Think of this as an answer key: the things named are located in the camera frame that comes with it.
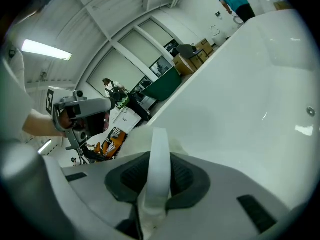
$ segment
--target ceiling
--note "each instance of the ceiling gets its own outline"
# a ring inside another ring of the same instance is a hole
[[[14,26],[8,34],[21,48],[25,39],[72,53],[69,61],[23,53],[25,87],[34,108],[45,114],[48,86],[73,89],[97,52],[132,21],[173,0],[53,0],[44,10]],[[32,137],[22,134],[27,142]],[[39,148],[45,140],[36,141]]]

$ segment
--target ceiling light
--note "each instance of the ceiling light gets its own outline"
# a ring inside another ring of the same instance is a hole
[[[70,60],[72,54],[63,50],[59,50],[57,48],[53,48],[51,46],[31,41],[25,40],[21,49],[23,52],[26,53],[33,53],[33,54],[41,54],[45,56],[50,56],[54,58],[58,58],[61,60],[68,61]]]
[[[41,154],[42,151],[45,150],[46,147],[48,147],[51,144],[51,139],[49,139],[40,149],[38,150],[38,153]]]

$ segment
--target person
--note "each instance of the person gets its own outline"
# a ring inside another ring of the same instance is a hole
[[[108,78],[105,78],[102,80],[104,86],[105,86],[105,96],[107,98],[110,98],[110,92],[113,88],[120,88],[122,90],[126,90],[126,88],[119,82],[117,81],[111,81],[110,79]]]
[[[52,0],[32,0],[27,7],[25,7],[18,14],[9,13],[4,15],[4,24],[0,27],[0,36],[2,42],[5,41],[6,31],[13,25],[17,25],[28,18],[41,13],[41,11],[47,6]],[[20,87],[26,91],[25,88],[25,66],[21,52],[17,50],[15,56],[15,64],[11,65],[11,71],[15,74],[15,78],[20,84]],[[61,113],[60,124],[65,129],[69,128],[72,124],[68,117],[67,111]],[[36,137],[66,137],[65,133],[56,130],[54,123],[49,115],[44,115],[32,109],[23,125],[22,130],[30,135]]]
[[[105,86],[105,96],[107,98],[111,98],[111,91],[115,88],[120,88],[123,91],[126,90],[126,88],[122,84],[117,81],[111,81],[109,78],[104,78],[102,82]],[[126,104],[126,106],[129,109],[132,109],[144,121],[150,121],[150,119],[152,118],[150,112],[145,110],[131,93],[126,93],[125,95],[129,97],[129,102]]]
[[[74,157],[71,158],[71,162],[73,163],[73,166],[79,166],[80,165],[80,163],[77,162],[77,159],[74,158]]]
[[[230,15],[232,15],[232,11],[234,11],[244,23],[256,16],[248,0],[219,1]]]

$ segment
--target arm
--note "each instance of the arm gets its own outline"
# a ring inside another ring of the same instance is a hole
[[[59,117],[60,124],[65,129],[72,124],[67,111],[64,110]],[[49,115],[44,115],[32,109],[23,125],[23,131],[38,137],[65,137],[63,132],[55,128],[54,122]]]
[[[90,144],[88,144],[88,143],[86,143],[85,145],[86,145],[87,147],[89,147],[89,148],[95,148],[94,145],[90,145]]]
[[[226,9],[226,11],[231,15],[232,14],[232,10],[229,8],[227,3],[224,0],[220,0],[220,3],[223,5],[223,7]]]

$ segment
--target cable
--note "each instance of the cable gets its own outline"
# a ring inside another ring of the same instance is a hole
[[[159,9],[161,10],[161,7],[162,7],[162,1],[160,0],[160,7],[159,7]]]
[[[128,110],[129,110],[129,109],[125,106],[123,109],[119,109],[119,110],[120,110],[120,112],[121,112],[121,113],[123,112],[124,114],[126,114],[126,113],[128,112]]]

